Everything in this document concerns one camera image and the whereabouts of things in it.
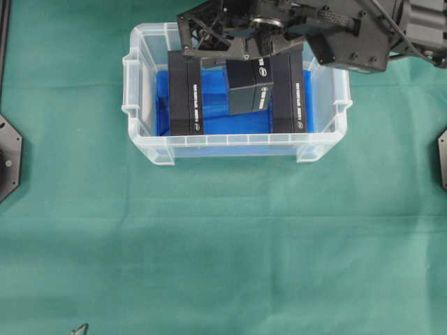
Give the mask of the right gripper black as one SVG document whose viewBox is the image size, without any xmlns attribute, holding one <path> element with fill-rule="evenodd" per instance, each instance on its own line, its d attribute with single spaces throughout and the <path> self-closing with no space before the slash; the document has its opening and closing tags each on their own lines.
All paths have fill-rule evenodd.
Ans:
<svg viewBox="0 0 447 335">
<path fill-rule="evenodd" d="M 182 54 L 207 66 L 301 50 L 293 21 L 292 1 L 205 1 L 177 15 Z"/>
</svg>

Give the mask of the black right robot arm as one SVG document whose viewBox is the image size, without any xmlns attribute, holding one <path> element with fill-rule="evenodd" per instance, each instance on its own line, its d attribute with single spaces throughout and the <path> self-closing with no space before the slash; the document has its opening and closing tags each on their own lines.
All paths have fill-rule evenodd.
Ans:
<svg viewBox="0 0 447 335">
<path fill-rule="evenodd" d="M 183 54 L 248 61 L 308 45 L 324 66 L 378 73 L 416 57 L 446 67 L 445 1 L 205 1 L 177 16 Z"/>
</svg>

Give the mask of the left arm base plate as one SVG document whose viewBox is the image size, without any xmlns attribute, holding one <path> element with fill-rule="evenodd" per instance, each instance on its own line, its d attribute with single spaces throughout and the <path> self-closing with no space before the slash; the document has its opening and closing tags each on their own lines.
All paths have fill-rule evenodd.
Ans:
<svg viewBox="0 0 447 335">
<path fill-rule="evenodd" d="M 1 202 L 19 185 L 21 178 L 22 136 L 1 115 Z"/>
</svg>

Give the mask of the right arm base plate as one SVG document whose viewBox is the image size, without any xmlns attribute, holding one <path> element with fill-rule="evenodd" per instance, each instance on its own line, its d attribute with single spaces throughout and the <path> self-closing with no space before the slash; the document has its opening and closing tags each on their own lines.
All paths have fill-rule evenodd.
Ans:
<svg viewBox="0 0 447 335">
<path fill-rule="evenodd" d="M 447 130 L 438 137 L 439 166 L 442 188 L 447 190 Z"/>
</svg>

